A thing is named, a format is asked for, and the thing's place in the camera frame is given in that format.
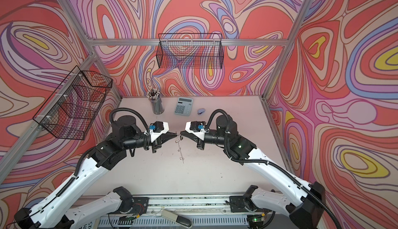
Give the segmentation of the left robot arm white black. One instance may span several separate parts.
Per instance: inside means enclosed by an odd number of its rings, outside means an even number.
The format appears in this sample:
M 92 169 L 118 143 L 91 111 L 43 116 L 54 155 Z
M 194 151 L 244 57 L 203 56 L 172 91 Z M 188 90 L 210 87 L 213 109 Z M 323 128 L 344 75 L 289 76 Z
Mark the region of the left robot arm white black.
M 156 152 L 162 144 L 177 137 L 166 122 L 147 124 L 131 108 L 116 108 L 109 115 L 112 132 L 104 141 L 84 152 L 75 171 L 50 195 L 32 208 L 21 208 L 14 224 L 21 229 L 78 229 L 112 212 L 131 213 L 132 194 L 124 187 L 115 188 L 103 198 L 73 208 L 75 202 L 101 177 L 111 171 L 127 153 L 135 149 Z

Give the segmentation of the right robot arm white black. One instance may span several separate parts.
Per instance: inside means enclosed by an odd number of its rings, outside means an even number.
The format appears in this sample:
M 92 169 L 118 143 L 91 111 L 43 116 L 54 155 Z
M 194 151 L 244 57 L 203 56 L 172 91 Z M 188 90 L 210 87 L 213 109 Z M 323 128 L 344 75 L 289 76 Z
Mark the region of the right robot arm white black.
M 180 134 L 196 142 L 200 150 L 207 144 L 222 147 L 229 160 L 255 171 L 279 190 L 276 193 L 251 185 L 242 196 L 247 210 L 266 209 L 282 214 L 299 229 L 317 228 L 322 215 L 327 213 L 336 228 L 342 227 L 326 205 L 322 184 L 305 181 L 274 162 L 240 135 L 236 122 L 224 110 L 212 112 L 208 121 L 187 122 Z

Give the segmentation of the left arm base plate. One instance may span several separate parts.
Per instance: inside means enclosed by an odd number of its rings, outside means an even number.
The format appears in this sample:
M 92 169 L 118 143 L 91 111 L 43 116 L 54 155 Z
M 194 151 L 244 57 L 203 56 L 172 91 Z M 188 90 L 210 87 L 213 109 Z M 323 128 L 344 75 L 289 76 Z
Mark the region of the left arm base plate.
M 132 197 L 124 199 L 117 210 L 121 214 L 142 215 L 147 212 L 149 197 Z

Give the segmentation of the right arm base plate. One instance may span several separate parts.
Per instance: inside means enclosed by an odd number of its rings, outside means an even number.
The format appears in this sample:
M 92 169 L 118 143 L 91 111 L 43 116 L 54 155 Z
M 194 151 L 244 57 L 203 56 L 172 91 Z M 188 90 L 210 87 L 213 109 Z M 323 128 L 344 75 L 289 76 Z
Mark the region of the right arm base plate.
M 253 203 L 248 202 L 243 196 L 230 196 L 226 203 L 230 206 L 232 213 L 268 213 L 267 209 L 256 207 Z

